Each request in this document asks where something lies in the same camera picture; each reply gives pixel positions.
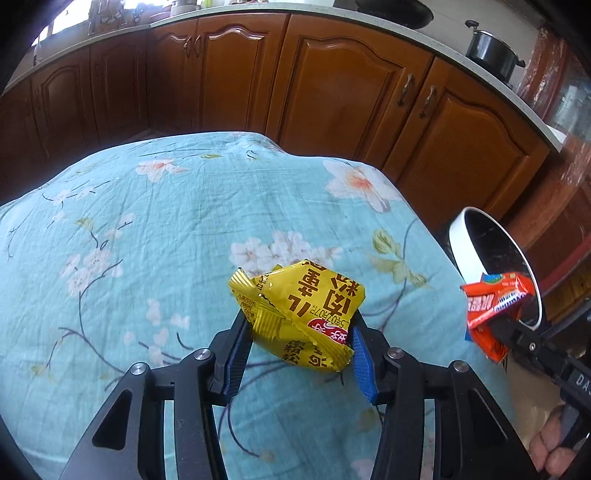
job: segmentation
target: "white countertop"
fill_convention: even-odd
[[[421,46],[422,48],[426,48],[432,51],[438,57],[444,58],[449,62],[459,66],[467,73],[471,74],[473,77],[477,78],[478,80],[486,83],[491,88],[495,89],[499,92],[503,97],[505,97],[508,101],[513,103],[515,107],[522,113],[522,115],[529,120],[529,122],[536,127],[540,134],[547,140],[547,142],[556,150],[560,151],[562,148],[562,143],[556,138],[556,136],[550,131],[548,126],[542,121],[542,119],[536,115],[536,113],[521,99],[519,96],[513,92],[507,85],[502,83],[500,80],[493,77],[490,73],[488,73],[485,69],[474,63],[473,61],[466,58],[464,55],[459,53],[458,51],[445,46],[444,44],[434,40],[422,33],[419,33],[415,30],[411,30],[409,28],[403,27],[402,25],[398,25],[388,20],[383,20],[382,18],[373,17],[371,15],[362,14],[359,12],[354,12],[351,10],[345,10],[341,8],[334,8],[334,7],[321,7],[319,5],[309,5],[309,4],[296,4],[296,3],[257,3],[257,4],[239,4],[239,5],[227,5],[224,7],[214,7],[214,8],[206,8],[202,10],[196,10],[194,12],[188,12],[186,14],[176,15],[175,17],[166,18],[164,20],[160,20],[150,25],[140,25],[138,27],[131,27],[131,28],[124,28],[122,30],[116,30],[113,32],[109,32],[103,35],[97,35],[95,37],[90,37],[88,40],[83,42],[77,43],[47,59],[44,59],[42,62],[35,65],[31,70],[25,72],[20,77],[16,78],[12,81],[4,90],[4,93],[10,90],[16,83],[20,82],[23,78],[29,76],[31,73],[36,72],[40,68],[43,68],[47,63],[56,60],[59,57],[62,57],[73,50],[77,50],[78,48],[85,47],[87,45],[93,44],[94,42],[105,40],[107,38],[116,37],[117,35],[125,35],[127,33],[136,32],[140,30],[147,30],[149,28],[156,28],[162,25],[167,25],[169,23],[174,23],[182,20],[187,20],[189,18],[195,17],[203,17],[206,15],[215,15],[215,14],[223,14],[223,13],[231,13],[231,12],[241,12],[241,11],[283,11],[283,12],[291,12],[291,13],[298,13],[298,14],[317,14],[323,15],[327,17],[336,17],[342,18],[348,21],[353,21],[362,25],[368,25],[371,27],[379,28],[380,30],[384,30],[390,32],[397,37],[404,38],[416,45]]]

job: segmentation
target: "red snack package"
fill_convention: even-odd
[[[461,288],[468,297],[467,322],[470,337],[488,358],[501,362],[509,349],[493,336],[486,322],[500,312],[519,320],[521,303],[535,295],[533,282],[525,275],[510,272],[483,275],[480,282]]]
[[[486,323],[470,330],[470,336],[486,356],[496,363],[501,362],[509,352],[508,347],[492,336],[491,328]]]
[[[534,283],[517,272],[483,275],[478,283],[461,286],[468,297],[468,328],[475,329],[488,319],[535,296]],[[521,309],[513,313],[518,320]]]

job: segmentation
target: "bolt head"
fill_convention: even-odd
[[[460,372],[461,374],[465,374],[470,370],[470,366],[464,360],[456,360],[453,363],[453,368],[456,372]]]
[[[404,356],[404,350],[397,346],[388,348],[388,356],[394,360],[400,360]]]
[[[209,348],[200,348],[199,350],[195,350],[193,354],[196,360],[207,360],[211,355],[212,351]]]
[[[148,369],[148,365],[143,362],[137,362],[136,364],[131,365],[129,369],[132,375],[141,375]]]

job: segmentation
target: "finger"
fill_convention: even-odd
[[[548,459],[548,449],[544,445],[542,435],[536,433],[530,442],[530,457],[537,471],[542,470]]]
[[[570,448],[558,447],[546,460],[546,471],[550,475],[561,476],[570,463],[573,461],[576,453]]]
[[[542,428],[542,440],[549,452],[560,445],[560,416],[562,407],[555,408]]]

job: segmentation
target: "red cabinet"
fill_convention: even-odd
[[[53,170],[99,149],[88,47],[33,73],[31,86],[39,139]]]
[[[148,32],[148,116],[150,127],[163,134],[191,132],[196,25],[187,20]]]
[[[507,101],[435,59],[383,172],[437,231],[467,205],[500,219],[549,150]]]
[[[148,129],[145,31],[90,47],[92,96],[102,147],[125,143]]]
[[[286,22],[279,13],[198,20],[193,131],[264,133]]]
[[[340,20],[292,15],[266,133],[297,155],[381,167],[433,55]]]
[[[47,168],[24,79],[0,98],[0,205],[38,187]]]

